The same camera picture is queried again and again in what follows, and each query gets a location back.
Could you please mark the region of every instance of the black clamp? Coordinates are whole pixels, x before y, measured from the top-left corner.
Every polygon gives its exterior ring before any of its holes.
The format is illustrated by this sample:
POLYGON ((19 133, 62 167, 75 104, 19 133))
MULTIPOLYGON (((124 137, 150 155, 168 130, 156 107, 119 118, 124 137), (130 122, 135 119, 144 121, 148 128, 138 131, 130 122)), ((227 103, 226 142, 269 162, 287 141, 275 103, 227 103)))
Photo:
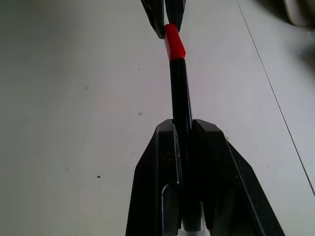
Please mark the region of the black clamp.
MULTIPOLYGON (((164 1, 163 0, 141 0, 147 13, 152 28, 161 39, 164 34, 164 1)), ((165 0, 167 19, 174 24, 178 30, 181 29, 186 0, 165 0)))

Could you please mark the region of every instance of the white table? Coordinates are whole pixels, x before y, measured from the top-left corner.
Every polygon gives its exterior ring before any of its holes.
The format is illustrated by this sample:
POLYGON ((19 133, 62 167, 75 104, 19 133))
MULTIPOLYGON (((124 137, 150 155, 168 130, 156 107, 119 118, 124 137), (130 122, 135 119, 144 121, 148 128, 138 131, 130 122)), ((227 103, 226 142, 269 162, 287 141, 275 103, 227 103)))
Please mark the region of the white table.
MULTIPOLYGON (((124 235, 134 168, 172 117, 141 2, 2 2, 0 27, 0 235, 124 235)), ((251 164, 286 235, 308 235, 315 198, 237 2, 188 1, 181 37, 194 118, 251 164)))

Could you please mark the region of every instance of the black bar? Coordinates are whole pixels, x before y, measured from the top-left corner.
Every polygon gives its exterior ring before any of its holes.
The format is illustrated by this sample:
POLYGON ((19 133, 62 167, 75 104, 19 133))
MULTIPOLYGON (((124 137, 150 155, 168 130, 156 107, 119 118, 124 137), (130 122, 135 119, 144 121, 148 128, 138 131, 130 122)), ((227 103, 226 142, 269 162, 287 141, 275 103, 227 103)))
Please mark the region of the black bar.
POLYGON ((184 196, 189 190, 189 134, 191 132, 192 115, 190 109, 189 89, 187 82, 185 59, 170 61, 173 122, 178 134, 181 164, 183 170, 184 196))

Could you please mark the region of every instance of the red tip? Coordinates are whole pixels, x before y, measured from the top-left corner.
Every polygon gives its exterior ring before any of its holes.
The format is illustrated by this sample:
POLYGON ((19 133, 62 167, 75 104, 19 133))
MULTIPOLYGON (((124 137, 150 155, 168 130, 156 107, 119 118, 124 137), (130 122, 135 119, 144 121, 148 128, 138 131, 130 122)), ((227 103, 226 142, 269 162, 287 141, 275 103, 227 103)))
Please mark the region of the red tip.
POLYGON ((165 44, 169 60, 184 59, 186 52, 174 24, 168 24, 164 27, 165 44))

